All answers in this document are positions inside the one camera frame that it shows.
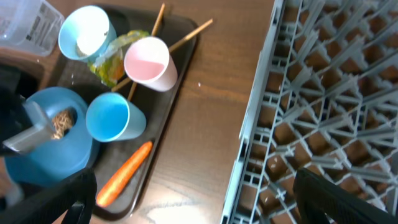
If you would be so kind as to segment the light blue cup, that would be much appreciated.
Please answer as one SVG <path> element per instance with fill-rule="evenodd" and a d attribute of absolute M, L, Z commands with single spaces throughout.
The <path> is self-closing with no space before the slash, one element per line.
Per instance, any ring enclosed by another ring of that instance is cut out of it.
<path fill-rule="evenodd" d="M 97 96 L 86 112 L 86 127 L 99 142 L 122 141 L 139 137 L 146 129 L 144 113 L 119 93 Z"/>

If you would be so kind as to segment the brown food scrap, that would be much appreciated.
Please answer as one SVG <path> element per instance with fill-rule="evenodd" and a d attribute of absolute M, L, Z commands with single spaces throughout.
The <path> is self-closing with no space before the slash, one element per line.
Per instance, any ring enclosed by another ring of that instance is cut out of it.
<path fill-rule="evenodd" d="M 72 111 L 70 109 L 65 109 L 54 116 L 52 123 L 55 128 L 52 139 L 59 140 L 71 130 L 75 124 L 75 119 Z"/>

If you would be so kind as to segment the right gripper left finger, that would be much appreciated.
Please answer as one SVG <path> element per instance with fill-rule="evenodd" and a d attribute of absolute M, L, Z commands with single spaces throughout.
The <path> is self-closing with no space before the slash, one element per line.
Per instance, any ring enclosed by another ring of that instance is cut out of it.
<path fill-rule="evenodd" d="M 89 223 L 96 205 L 94 170 L 84 168 L 1 212 L 1 223 Z"/>

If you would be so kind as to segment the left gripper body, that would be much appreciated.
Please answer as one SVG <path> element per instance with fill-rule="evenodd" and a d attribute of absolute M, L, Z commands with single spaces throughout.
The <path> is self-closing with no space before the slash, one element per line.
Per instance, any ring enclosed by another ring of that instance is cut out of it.
<path fill-rule="evenodd" d="M 20 95 L 1 86 L 1 156 L 15 155 L 3 142 L 31 127 L 23 102 Z"/>

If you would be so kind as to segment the large blue plate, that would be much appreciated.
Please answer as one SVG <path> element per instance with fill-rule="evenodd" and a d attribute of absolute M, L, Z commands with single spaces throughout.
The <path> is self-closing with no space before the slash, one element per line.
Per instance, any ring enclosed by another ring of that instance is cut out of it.
<path fill-rule="evenodd" d="M 71 109 L 76 121 L 63 138 L 51 139 L 25 155 L 6 157 L 6 170 L 13 181 L 49 187 L 94 164 L 100 143 L 86 128 L 88 105 L 80 95 L 57 86 L 34 93 L 27 102 L 37 103 L 49 118 Z"/>

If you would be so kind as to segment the light blue rice bowl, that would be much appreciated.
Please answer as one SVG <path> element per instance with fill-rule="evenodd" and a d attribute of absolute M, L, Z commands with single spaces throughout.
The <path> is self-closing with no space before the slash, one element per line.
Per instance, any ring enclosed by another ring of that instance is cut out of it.
<path fill-rule="evenodd" d="M 107 13 L 89 5 L 73 11 L 58 35 L 61 53 L 70 60 L 94 62 L 116 39 L 116 31 Z"/>

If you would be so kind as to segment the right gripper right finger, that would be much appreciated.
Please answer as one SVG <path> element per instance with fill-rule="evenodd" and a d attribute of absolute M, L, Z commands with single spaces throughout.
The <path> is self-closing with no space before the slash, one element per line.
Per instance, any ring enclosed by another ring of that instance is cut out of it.
<path fill-rule="evenodd" d="M 397 218 L 355 197 L 308 169 L 299 169 L 294 197 L 302 223 L 395 224 Z"/>

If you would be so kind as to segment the pink cup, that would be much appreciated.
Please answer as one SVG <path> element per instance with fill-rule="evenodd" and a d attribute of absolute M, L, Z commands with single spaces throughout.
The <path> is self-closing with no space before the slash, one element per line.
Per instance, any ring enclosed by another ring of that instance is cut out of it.
<path fill-rule="evenodd" d="M 159 92 L 172 89 L 178 79 L 169 48 L 158 37 L 131 44 L 124 56 L 124 69 L 132 81 Z"/>

